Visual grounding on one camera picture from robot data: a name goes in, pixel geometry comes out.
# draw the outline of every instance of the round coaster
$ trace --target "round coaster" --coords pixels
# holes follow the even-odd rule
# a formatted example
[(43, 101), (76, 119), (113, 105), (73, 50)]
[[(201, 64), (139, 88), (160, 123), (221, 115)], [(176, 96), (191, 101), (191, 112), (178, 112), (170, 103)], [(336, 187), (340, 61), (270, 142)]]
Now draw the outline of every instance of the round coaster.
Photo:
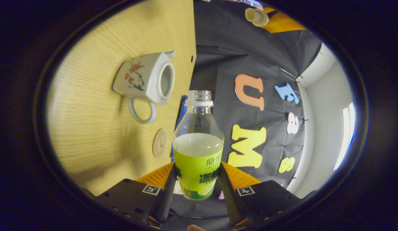
[(163, 129), (159, 129), (153, 138), (152, 153), (157, 158), (162, 155), (165, 149), (166, 136)]

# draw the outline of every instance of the foam letter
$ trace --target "foam letter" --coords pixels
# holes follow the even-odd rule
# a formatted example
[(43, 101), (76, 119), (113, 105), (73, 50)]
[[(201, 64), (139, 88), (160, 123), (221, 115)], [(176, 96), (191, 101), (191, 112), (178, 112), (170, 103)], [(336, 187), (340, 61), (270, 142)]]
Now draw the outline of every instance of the foam letter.
[(293, 133), (296, 134), (299, 130), (299, 119), (293, 113), (289, 113), (287, 116), (287, 134)]
[(286, 83), (286, 86), (283, 87), (275, 86), (275, 89), (280, 95), (281, 99), (284, 100), (287, 96), (287, 101), (292, 102), (293, 100), (295, 100), (296, 104), (299, 103), (299, 99), (296, 96), (296, 93), (293, 91), (292, 87), (288, 83)]
[(232, 139), (246, 138), (242, 141), (232, 144), (232, 148), (244, 155), (231, 152), (227, 163), (234, 167), (253, 166), (259, 168), (262, 163), (262, 155), (253, 149), (261, 145), (266, 140), (266, 129), (262, 127), (258, 131), (240, 128), (239, 125), (233, 125)]
[(263, 82), (261, 78), (253, 78), (249, 75), (240, 74), (236, 76), (235, 80), (235, 92), (240, 101), (245, 104), (250, 104), (256, 107), (259, 107), (261, 111), (265, 109), (265, 100), (262, 96), (259, 98), (250, 97), (243, 92), (243, 87), (245, 85), (256, 88), (260, 93), (263, 92)]
[(283, 160), (281, 160), (280, 166), (279, 166), (279, 173), (284, 173), (284, 172), (288, 172), (290, 170), (292, 170), (293, 165), (295, 164), (295, 158), (291, 157), (291, 158), (284, 158)]

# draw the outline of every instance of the plastic bottle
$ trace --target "plastic bottle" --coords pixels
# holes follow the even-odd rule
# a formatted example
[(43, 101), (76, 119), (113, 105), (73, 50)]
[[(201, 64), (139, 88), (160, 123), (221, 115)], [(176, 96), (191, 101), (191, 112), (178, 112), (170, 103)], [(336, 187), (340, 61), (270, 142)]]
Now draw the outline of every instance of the plastic bottle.
[(173, 137), (177, 175), (187, 199), (204, 200), (215, 186), (224, 136), (211, 114), (210, 91), (189, 91), (185, 106)]
[(270, 33), (306, 29), (285, 14), (276, 12), (275, 9), (269, 7), (265, 7), (264, 10), (247, 8), (245, 10), (245, 17), (253, 25), (262, 27)]

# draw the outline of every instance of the window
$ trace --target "window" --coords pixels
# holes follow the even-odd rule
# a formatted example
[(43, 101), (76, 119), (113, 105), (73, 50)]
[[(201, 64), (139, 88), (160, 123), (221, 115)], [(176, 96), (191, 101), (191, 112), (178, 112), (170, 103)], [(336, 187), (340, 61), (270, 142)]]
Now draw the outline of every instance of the window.
[(353, 103), (351, 103), (349, 107), (343, 109), (342, 113), (343, 113), (343, 141), (342, 141), (342, 147), (340, 148), (339, 157), (337, 158), (333, 170), (336, 170), (339, 167), (339, 165), (342, 163), (344, 156), (346, 155), (347, 149), (349, 148), (353, 138), (354, 125), (356, 119)]

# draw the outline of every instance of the blue cloth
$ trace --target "blue cloth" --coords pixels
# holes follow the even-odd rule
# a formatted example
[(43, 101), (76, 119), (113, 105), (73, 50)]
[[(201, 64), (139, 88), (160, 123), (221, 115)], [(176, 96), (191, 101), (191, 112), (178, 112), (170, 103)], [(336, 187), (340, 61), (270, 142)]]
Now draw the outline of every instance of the blue cloth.
[[(182, 118), (185, 116), (185, 114), (187, 112), (187, 107), (185, 106), (186, 100), (187, 100), (187, 95), (183, 95), (182, 98), (180, 99), (179, 116), (177, 117), (175, 130), (179, 126), (180, 122), (182, 121)], [(173, 146), (171, 149), (171, 159), (172, 159), (172, 161), (175, 161), (175, 156), (173, 153)]]

